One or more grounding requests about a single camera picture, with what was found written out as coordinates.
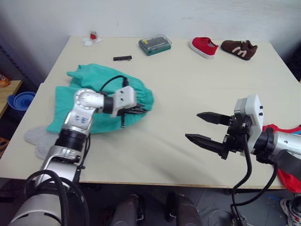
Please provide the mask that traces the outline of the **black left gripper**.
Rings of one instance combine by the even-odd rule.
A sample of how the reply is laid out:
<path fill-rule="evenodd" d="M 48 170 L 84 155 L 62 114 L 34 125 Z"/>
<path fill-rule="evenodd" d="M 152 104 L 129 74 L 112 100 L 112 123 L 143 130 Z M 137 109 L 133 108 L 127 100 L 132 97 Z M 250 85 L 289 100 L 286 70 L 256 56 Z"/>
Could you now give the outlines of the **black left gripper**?
<path fill-rule="evenodd" d="M 143 114 L 147 113 L 147 110 L 143 109 L 144 105 L 137 104 L 136 106 L 130 108 L 122 108 L 118 110 L 117 116 L 122 116 L 124 114 Z"/>

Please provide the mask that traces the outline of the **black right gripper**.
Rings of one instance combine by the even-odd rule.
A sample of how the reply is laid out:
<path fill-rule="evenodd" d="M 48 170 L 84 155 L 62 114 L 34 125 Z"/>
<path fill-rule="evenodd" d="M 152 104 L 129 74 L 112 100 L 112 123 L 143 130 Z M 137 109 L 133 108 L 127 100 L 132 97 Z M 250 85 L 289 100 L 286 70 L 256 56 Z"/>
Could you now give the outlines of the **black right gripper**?
<path fill-rule="evenodd" d="M 243 135 L 250 136 L 251 118 L 249 116 L 227 116 L 213 112 L 198 113 L 197 116 L 206 122 L 227 125 L 228 130 L 222 143 L 199 134 L 185 134 L 186 138 L 197 146 L 217 153 L 226 160 L 229 152 L 240 152 L 244 155 Z"/>

